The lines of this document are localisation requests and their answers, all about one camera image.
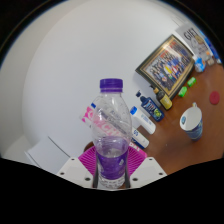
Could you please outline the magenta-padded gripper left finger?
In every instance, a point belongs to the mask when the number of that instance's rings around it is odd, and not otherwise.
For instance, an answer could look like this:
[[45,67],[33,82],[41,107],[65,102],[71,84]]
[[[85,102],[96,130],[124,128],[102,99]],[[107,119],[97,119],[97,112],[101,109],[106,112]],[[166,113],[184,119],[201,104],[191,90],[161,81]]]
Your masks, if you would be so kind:
[[71,157],[57,175],[84,188],[98,185],[95,148],[90,147],[78,158]]

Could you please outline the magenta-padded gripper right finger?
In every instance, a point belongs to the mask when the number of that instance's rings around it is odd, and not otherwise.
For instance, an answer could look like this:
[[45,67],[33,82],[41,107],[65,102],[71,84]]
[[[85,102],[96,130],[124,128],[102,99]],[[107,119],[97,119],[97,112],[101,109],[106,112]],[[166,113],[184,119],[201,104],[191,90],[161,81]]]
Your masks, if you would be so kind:
[[140,188],[166,176],[166,172],[153,158],[142,150],[128,149],[127,184],[128,188]]

